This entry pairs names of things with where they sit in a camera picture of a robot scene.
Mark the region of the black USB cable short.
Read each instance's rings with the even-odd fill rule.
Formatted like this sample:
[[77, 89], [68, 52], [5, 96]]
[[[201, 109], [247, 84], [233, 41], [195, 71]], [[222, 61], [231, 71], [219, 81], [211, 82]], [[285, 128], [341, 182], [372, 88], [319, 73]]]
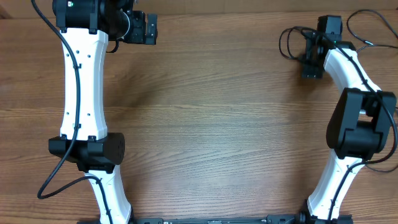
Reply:
[[[291, 28], [287, 28], [283, 30], [279, 36], [279, 52], [280, 54], [289, 60], [296, 60], [299, 62], [303, 63], [312, 63], [312, 59], [307, 58], [306, 54], [303, 54], [302, 56], [295, 57], [290, 51], [290, 35], [292, 32], [299, 32], [305, 39], [309, 38], [312, 40], [312, 37], [310, 37], [310, 34], [314, 34], [316, 32], [315, 29], [309, 28], [309, 27], [303, 27], [303, 26], [293, 26]], [[287, 48], [287, 54], [284, 53], [282, 50], [282, 37], [284, 34], [287, 33], [287, 38], [286, 38], [286, 48]]]

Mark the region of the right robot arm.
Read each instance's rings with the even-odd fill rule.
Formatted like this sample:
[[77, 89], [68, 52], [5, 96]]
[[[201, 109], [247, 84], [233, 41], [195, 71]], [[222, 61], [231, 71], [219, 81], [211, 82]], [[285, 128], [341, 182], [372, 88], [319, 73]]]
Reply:
[[352, 223], [351, 216], [340, 215], [341, 203], [357, 173], [384, 149], [389, 130], [397, 128], [397, 98], [367, 76], [354, 45], [342, 39], [340, 16], [320, 16], [316, 29], [301, 31], [307, 40], [303, 74], [329, 73], [340, 99], [326, 129], [328, 162], [296, 222]]

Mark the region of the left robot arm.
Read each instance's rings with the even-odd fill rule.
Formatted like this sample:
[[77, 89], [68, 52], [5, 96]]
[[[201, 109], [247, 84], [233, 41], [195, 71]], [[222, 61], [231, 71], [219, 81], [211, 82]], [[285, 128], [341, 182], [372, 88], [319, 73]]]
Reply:
[[89, 181], [100, 223], [133, 223], [121, 178], [125, 138], [108, 131], [104, 115], [104, 61], [110, 42], [154, 45], [158, 17], [134, 10], [132, 1], [55, 0], [52, 8], [65, 59], [65, 108], [49, 151]]

